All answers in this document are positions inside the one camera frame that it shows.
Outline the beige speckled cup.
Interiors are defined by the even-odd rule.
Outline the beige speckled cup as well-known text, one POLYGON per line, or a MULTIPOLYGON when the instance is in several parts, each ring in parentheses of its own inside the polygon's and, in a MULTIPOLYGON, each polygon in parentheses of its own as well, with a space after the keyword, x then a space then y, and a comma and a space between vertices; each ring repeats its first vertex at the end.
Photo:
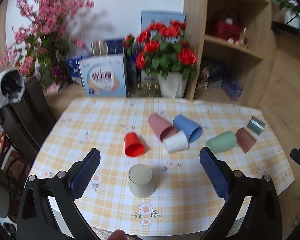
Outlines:
POLYGON ((143 164, 137 164, 128 172, 128 186, 134 197, 147 198, 155 189, 152 170, 143 164))

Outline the brown translucent cup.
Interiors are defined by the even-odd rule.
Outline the brown translucent cup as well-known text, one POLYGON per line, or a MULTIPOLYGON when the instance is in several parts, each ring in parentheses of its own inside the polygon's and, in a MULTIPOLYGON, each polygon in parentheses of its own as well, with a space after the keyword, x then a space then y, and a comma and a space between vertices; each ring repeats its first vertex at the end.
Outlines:
POLYGON ((256 144, 256 139, 243 127, 236 132, 236 138, 244 153, 248 153, 256 144))

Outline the green cup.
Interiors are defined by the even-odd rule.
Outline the green cup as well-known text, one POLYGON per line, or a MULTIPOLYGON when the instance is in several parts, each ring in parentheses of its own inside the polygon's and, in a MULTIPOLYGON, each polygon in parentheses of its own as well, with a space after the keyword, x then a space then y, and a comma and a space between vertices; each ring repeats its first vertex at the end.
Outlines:
POLYGON ((232 150, 236 145, 237 137, 233 131, 226 131, 206 142, 206 146, 213 154, 232 150))

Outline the pink cup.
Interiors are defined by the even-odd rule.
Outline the pink cup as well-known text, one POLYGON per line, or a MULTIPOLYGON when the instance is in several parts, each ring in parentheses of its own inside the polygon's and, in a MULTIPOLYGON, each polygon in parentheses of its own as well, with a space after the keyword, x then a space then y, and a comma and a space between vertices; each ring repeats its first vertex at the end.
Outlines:
POLYGON ((178 132, 169 121, 157 113, 153 113, 148 117, 148 123, 160 141, 164 141, 178 132))

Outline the yellow plaid tablecloth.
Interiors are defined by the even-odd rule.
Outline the yellow plaid tablecloth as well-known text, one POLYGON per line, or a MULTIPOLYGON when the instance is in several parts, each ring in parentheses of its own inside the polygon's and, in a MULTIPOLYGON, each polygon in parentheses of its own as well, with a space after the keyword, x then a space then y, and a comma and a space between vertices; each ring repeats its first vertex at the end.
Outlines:
POLYGON ((207 140, 245 127, 252 116, 263 118, 259 109, 208 101, 75 99, 43 143, 31 174, 53 177, 96 148, 101 163, 83 197, 76 200, 91 227, 139 236, 201 232, 213 222, 224 200, 199 162, 200 150, 207 140), (181 114, 198 123, 202 135, 188 149, 167 153, 147 121, 152 113, 168 121, 181 114), (135 132, 145 145, 143 155, 125 154, 128 132, 135 132), (128 186, 128 172, 137 164, 153 172, 155 189, 147 198, 134 197, 128 186))

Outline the snack box on shelf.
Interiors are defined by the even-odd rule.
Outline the snack box on shelf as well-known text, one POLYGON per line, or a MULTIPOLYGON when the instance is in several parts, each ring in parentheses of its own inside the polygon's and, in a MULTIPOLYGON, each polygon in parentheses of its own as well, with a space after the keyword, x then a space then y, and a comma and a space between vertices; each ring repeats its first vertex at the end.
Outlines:
POLYGON ((224 62, 204 58, 200 65, 197 88, 207 90, 210 84, 222 80, 226 71, 227 65, 224 62))

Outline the small glass bottle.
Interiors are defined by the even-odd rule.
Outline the small glass bottle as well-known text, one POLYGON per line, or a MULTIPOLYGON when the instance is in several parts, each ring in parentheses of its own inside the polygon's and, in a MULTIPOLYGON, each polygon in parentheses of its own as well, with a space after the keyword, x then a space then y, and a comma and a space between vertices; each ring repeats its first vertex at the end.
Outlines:
POLYGON ((243 48, 247 48, 248 46, 248 35, 247 35, 247 28, 244 27, 239 36, 239 45, 243 48))

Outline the grey jacket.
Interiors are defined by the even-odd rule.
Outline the grey jacket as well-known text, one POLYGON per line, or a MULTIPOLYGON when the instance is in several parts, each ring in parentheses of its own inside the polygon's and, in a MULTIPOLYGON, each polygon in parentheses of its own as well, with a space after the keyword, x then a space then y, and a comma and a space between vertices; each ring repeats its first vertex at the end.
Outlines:
POLYGON ((24 78, 16 68, 0 72, 0 109, 9 104, 18 103, 24 91, 24 78))

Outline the small potted plant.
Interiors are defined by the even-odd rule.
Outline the small potted plant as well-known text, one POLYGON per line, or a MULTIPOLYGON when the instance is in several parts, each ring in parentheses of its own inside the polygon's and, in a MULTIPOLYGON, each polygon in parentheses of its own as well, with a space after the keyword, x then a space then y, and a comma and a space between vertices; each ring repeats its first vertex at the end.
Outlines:
POLYGON ((300 30, 300 7, 296 0, 274 0, 283 17, 283 23, 300 30))

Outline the red item on shelf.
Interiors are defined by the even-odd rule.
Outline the red item on shelf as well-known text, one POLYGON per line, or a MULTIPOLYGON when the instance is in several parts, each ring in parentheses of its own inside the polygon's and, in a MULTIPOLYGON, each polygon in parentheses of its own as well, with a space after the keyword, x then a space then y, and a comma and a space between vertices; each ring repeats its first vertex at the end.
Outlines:
POLYGON ((232 8, 224 8, 213 14, 209 22, 208 34, 228 41, 239 40, 242 25, 238 13, 232 8))

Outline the blue white carton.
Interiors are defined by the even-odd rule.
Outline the blue white carton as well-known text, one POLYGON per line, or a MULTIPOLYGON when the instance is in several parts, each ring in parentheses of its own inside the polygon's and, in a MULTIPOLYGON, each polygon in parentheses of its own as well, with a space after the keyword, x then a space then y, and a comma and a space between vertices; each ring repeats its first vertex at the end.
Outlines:
POLYGON ((70 76, 73 83, 82 85, 82 79, 81 79, 78 63, 82 59, 86 59, 88 57, 92 57, 92 54, 75 55, 66 59, 66 64, 68 65, 70 76))

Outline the probiotic product box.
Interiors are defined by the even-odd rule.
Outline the probiotic product box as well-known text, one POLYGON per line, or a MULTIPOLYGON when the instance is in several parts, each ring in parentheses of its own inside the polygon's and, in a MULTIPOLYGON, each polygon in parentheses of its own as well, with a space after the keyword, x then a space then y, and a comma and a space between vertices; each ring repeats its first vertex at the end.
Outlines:
POLYGON ((86 96, 127 96, 126 67, 123 54, 91 56, 78 62, 86 96))

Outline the pink blossom plant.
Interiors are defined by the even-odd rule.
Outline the pink blossom plant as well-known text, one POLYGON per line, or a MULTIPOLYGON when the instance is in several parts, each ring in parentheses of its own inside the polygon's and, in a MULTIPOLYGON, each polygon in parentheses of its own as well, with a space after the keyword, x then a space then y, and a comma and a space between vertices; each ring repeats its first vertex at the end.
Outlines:
POLYGON ((69 44, 85 49, 77 36, 70 37, 68 23, 80 11, 94 7, 92 0, 15 0, 22 17, 29 25, 13 31, 14 41, 6 48, 0 64, 16 68, 24 78, 39 75, 44 85, 69 82, 66 65, 69 44))

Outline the silver tin can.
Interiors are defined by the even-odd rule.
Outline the silver tin can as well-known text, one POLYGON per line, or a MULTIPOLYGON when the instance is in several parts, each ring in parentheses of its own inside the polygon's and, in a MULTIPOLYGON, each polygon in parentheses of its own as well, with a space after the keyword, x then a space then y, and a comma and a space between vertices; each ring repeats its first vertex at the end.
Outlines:
POLYGON ((91 43, 93 56, 106 56, 108 55, 108 46, 105 40, 96 40, 91 43))

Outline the dark blue gift box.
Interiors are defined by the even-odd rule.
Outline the dark blue gift box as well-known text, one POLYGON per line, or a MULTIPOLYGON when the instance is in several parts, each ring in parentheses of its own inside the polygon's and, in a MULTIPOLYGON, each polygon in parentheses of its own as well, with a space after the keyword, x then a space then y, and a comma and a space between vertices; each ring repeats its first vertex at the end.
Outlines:
POLYGON ((112 40, 106 40, 107 50, 109 55, 123 54, 124 49, 124 38, 116 38, 112 40))

